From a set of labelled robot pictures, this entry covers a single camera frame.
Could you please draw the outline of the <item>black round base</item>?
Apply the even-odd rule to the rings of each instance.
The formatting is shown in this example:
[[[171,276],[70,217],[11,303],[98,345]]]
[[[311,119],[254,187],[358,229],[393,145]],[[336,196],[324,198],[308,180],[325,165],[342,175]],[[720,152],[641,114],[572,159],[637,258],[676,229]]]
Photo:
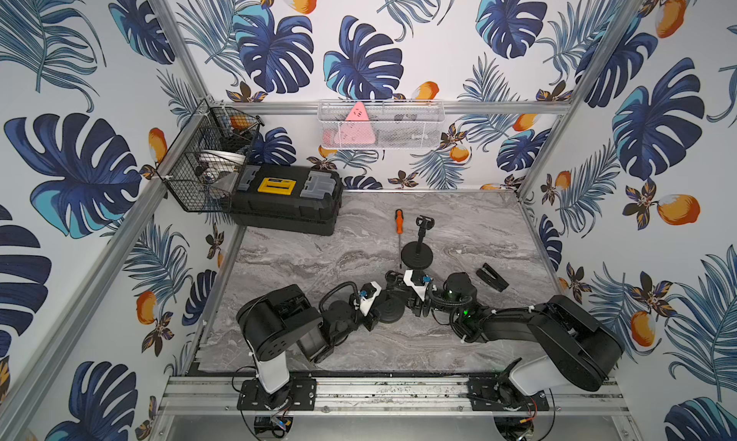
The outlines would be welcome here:
[[[409,269],[426,269],[434,260],[433,251],[429,245],[411,241],[400,253],[401,261]]]
[[[392,324],[397,322],[405,312],[405,302],[396,296],[387,295],[381,300],[377,307],[374,308],[376,316],[380,323]]]

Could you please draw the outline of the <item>black stand pole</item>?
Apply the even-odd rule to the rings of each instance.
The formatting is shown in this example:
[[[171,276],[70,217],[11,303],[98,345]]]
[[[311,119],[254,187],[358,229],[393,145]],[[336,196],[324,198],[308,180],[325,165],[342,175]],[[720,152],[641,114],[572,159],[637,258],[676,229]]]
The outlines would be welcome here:
[[[418,226],[418,240],[416,241],[416,254],[420,254],[425,247],[424,239],[427,232],[434,228],[435,220],[429,216],[420,215],[416,218]]]

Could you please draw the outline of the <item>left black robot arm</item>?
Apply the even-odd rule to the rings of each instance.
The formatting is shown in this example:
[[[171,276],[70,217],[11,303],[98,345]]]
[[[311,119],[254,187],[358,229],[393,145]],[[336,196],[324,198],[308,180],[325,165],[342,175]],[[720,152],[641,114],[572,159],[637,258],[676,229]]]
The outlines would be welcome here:
[[[322,362],[359,328],[372,330],[386,300],[378,283],[359,287],[348,281],[330,289],[317,305],[297,285],[245,304],[236,320],[256,366],[258,388],[269,396],[285,392],[291,381],[288,349],[297,345],[309,362]]]

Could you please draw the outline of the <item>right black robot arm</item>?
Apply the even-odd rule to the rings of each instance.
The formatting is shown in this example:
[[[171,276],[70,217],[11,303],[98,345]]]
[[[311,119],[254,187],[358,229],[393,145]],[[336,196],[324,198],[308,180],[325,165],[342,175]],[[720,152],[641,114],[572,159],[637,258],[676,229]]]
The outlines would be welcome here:
[[[496,391],[532,396],[571,383],[594,392],[601,388],[624,353],[622,342],[589,312],[564,295],[528,307],[496,309],[478,301],[466,272],[448,276],[441,289],[421,270],[385,275],[390,293],[421,315],[448,314],[447,326],[467,344],[493,341],[537,343],[544,355],[513,360],[498,376]]]

